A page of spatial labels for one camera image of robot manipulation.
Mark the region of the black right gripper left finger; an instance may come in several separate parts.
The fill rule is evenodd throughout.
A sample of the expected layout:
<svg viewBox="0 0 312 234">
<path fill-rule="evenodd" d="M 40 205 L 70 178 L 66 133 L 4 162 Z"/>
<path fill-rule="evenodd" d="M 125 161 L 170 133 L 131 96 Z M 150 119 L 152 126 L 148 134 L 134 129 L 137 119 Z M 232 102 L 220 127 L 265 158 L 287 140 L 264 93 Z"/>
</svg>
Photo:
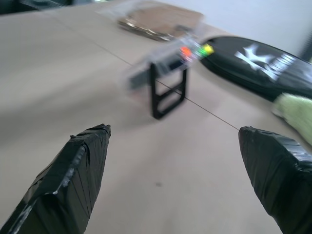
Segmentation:
<svg viewBox="0 0 312 234">
<path fill-rule="evenodd" d="M 2 226 L 2 234 L 82 234 L 97 200 L 111 126 L 71 135 Z"/>
</svg>

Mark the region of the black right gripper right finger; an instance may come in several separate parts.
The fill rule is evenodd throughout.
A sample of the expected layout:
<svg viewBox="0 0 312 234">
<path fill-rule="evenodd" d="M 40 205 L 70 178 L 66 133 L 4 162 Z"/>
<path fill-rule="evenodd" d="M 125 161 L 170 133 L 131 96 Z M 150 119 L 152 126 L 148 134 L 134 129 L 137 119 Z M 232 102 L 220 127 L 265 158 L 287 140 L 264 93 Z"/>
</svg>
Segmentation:
<svg viewBox="0 0 312 234">
<path fill-rule="evenodd" d="M 312 155 L 296 140 L 254 127 L 238 133 L 254 192 L 284 234 L 312 232 Z"/>
</svg>

